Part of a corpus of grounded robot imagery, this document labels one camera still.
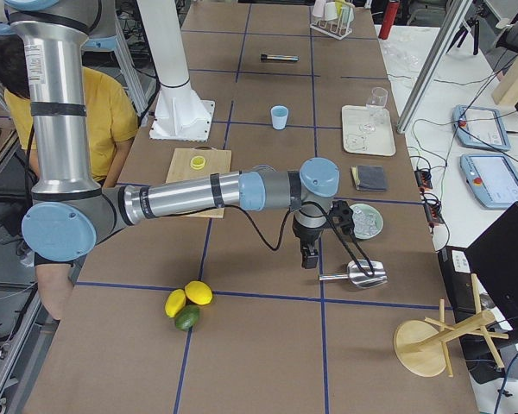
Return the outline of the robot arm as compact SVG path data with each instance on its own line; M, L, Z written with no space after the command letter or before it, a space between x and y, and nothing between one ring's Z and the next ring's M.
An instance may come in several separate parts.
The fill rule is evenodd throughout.
M284 209L300 241L302 265L317 264L316 242L331 229L354 238L352 209L335 196L338 167L312 158L296 171L256 167L166 181L171 156L163 141L204 141L215 104L193 90L172 1L138 4L160 86L152 127L141 132L120 185L92 180L86 138L81 48L109 17L101 1L10 1L9 22L22 38L41 177L22 220L25 242L55 262L75 260L121 229L146 219L235 207L245 215Z

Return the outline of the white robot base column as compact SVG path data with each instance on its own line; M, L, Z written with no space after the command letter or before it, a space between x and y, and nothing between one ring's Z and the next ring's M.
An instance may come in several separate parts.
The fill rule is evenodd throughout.
M141 0L137 4L160 84L150 137L204 142L215 103L200 99L192 88L175 2Z

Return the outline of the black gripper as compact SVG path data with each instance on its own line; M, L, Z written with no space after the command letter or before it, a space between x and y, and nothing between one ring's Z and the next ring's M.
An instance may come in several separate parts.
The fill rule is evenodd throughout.
M343 200L333 201L329 210L313 202L303 205L294 213L292 226L294 235L300 240L301 267L304 269L317 267L319 251L316 241L325 229L334 226L348 236L354 236L355 229L353 211Z

